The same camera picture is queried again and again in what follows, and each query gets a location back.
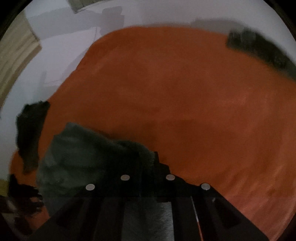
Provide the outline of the dark folded clothes pile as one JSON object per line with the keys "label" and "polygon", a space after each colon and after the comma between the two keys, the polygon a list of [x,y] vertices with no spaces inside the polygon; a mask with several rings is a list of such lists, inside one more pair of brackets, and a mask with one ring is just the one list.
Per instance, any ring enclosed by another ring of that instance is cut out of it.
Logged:
{"label": "dark folded clothes pile", "polygon": [[226,46],[254,56],[295,80],[295,63],[273,42],[251,29],[231,30]]}

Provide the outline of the black garment at bed edge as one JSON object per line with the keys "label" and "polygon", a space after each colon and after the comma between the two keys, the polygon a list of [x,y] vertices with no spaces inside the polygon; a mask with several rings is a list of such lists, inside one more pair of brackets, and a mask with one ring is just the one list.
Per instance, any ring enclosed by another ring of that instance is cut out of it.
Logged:
{"label": "black garment at bed edge", "polygon": [[16,118],[16,145],[23,160],[23,174],[29,174],[38,168],[39,139],[49,108],[48,101],[26,104]]}

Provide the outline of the dark grey fleece garment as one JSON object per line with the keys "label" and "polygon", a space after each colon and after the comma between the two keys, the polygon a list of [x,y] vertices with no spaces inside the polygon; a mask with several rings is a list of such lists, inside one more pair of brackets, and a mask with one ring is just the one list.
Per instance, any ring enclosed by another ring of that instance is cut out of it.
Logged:
{"label": "dark grey fleece garment", "polygon": [[76,123],[55,135],[37,171],[50,216],[89,184],[135,183],[123,193],[123,240],[174,240],[171,203],[155,198],[158,156],[142,144],[114,141]]}

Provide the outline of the beige curtain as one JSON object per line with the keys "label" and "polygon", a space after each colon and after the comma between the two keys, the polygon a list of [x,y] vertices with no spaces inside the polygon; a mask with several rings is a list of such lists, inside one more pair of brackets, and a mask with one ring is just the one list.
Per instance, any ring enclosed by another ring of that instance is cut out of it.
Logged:
{"label": "beige curtain", "polygon": [[41,49],[40,39],[25,12],[20,12],[1,39],[1,106],[17,78]]}

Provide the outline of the barred window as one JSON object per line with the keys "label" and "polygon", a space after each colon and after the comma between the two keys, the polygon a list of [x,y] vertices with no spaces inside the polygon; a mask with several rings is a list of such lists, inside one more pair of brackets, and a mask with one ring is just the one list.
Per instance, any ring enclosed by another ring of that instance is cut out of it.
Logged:
{"label": "barred window", "polygon": [[79,13],[80,11],[102,2],[102,0],[67,0],[67,2],[74,13]]}

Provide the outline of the orange fleece bed blanket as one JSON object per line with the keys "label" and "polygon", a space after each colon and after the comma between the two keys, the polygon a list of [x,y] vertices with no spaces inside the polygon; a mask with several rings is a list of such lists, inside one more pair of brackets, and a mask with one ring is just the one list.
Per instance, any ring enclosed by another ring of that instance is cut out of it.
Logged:
{"label": "orange fleece bed blanket", "polygon": [[[76,123],[157,152],[171,174],[210,184],[279,239],[295,216],[295,80],[228,48],[227,37],[132,27],[97,40],[47,100],[38,168],[53,137]],[[41,194],[38,168],[23,174],[17,151],[10,173]],[[50,217],[44,205],[27,218],[32,235]]]}

